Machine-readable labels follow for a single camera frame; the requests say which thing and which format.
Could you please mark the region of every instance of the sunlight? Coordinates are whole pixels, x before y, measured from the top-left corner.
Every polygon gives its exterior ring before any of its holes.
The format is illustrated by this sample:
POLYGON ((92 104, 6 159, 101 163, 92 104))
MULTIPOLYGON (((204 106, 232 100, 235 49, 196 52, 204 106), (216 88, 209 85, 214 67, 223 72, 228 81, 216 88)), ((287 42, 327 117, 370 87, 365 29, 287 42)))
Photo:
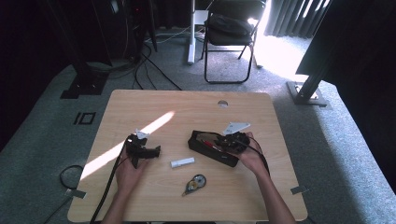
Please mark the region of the sunlight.
MULTIPOLYGON (((165 123, 172 119, 175 115, 175 111, 169 111, 168 113, 162 115, 158 119, 151 122, 148 126, 143 128, 141 132, 143 133, 154 133, 156 130, 161 128, 165 123)), ((103 167, 108 162, 116 159, 120 155, 120 151, 122 150, 123 141, 117 144, 115 147, 111 148, 98 158, 94 159, 87 163, 84 167, 84 171, 82 172, 81 179, 83 180, 85 177, 91 175, 93 172, 97 171, 101 167, 103 167)))

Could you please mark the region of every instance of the black chair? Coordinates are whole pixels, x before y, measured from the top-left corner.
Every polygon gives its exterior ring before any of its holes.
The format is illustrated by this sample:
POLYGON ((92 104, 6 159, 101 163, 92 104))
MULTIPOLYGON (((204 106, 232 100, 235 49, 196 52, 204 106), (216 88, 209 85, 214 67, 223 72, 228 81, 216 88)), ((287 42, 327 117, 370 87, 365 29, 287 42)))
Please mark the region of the black chair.
POLYGON ((256 33, 265 3, 261 0, 214 0, 208 9, 205 22, 205 40, 201 59, 205 53, 205 81, 211 84, 239 84, 248 80, 253 59, 256 33), (242 50, 208 49, 208 44, 213 46, 244 46, 242 50), (250 48, 250 60, 247 76, 236 81, 211 81, 207 78, 207 53, 209 51, 240 51, 238 60, 241 59, 246 47, 250 48))

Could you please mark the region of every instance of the hand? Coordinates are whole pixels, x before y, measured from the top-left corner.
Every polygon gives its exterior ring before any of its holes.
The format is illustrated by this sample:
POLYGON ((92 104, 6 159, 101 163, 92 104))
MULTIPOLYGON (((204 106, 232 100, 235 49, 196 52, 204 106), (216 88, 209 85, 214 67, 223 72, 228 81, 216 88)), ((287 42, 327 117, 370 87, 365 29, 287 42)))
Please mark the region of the hand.
MULTIPOLYGON (((247 137, 254 138, 253 133, 246 133, 247 137)), ((259 144, 256 141, 250 139, 251 147, 261 151, 259 144)), ((237 157, 250 171, 252 171, 255 175, 261 172, 265 172, 268 174, 267 170, 265 169, 264 163, 260 158, 260 155, 251 148, 247 148, 240 154, 233 154, 237 157)))
POLYGON ((116 170, 118 194, 129 197, 148 164, 149 160, 140 160, 137 169, 135 169, 126 151, 123 150, 116 170))

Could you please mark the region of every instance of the wooden table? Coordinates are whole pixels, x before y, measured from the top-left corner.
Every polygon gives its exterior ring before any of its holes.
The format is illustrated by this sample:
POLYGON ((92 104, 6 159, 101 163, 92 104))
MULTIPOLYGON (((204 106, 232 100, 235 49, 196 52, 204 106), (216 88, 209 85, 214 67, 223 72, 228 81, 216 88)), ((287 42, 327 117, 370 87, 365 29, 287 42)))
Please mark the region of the wooden table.
MULTIPOLYGON (((298 182, 290 161, 271 98, 265 93, 221 91, 113 91, 92 145, 68 218, 88 221, 99 204, 106 182, 125 138, 137 128, 150 133, 147 147, 161 146, 158 159, 149 164, 128 205, 131 221, 248 221, 268 220, 253 173, 241 162, 232 168, 188 147, 193 130, 222 133, 229 122, 249 122, 268 160, 271 177, 297 220, 307 217, 301 194, 290 189, 298 182), (228 106, 219 106, 219 101, 228 106), (189 157, 194 164, 171 168, 170 162, 189 157), (181 197, 195 175, 206 186, 181 197)), ((117 189, 114 178, 102 219, 117 189)))

